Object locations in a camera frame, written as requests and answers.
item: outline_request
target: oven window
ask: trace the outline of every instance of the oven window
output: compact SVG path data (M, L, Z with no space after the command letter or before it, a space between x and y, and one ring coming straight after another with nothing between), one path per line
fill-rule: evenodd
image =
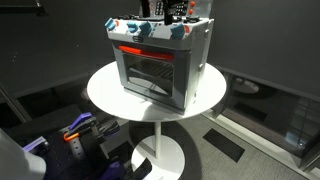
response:
M123 57L130 83L172 96L173 64L128 54Z

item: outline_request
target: white round table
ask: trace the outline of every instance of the white round table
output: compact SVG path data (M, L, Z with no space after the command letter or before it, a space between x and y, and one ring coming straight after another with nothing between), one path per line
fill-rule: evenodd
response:
M147 157L152 163L152 171L145 179L174 180L183 172L185 157L175 140L161 135L161 122L185 119L212 108L222 99L226 91L226 81L217 69L206 64L196 102L184 115L125 92L120 83L116 62L98 70L89 80L87 91L91 101L111 115L132 121L155 123L155 136L145 138L135 147L131 158L132 167L135 170Z

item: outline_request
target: table pedestal base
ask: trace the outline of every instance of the table pedestal base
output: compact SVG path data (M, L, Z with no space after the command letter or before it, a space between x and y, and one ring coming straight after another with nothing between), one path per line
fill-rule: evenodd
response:
M131 164L135 171L147 157L152 164L152 171L145 180L176 180L181 176L185 157L180 145L167 136L160 136L160 157L155 154L155 136L142 140L134 149Z

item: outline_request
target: oven handle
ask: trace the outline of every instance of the oven handle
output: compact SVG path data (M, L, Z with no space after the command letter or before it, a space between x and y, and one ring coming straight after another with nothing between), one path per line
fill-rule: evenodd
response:
M148 52L148 51L143 51L141 49L132 48L128 46L119 46L119 49L129 54L134 54L134 55L153 58L153 59L159 59L159 60L165 60L165 61L171 61L173 59L172 54Z

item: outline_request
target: glass wall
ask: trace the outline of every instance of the glass wall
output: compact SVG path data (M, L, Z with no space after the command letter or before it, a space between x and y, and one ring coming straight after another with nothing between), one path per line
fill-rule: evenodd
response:
M318 143L320 102L231 76L222 115L303 157Z

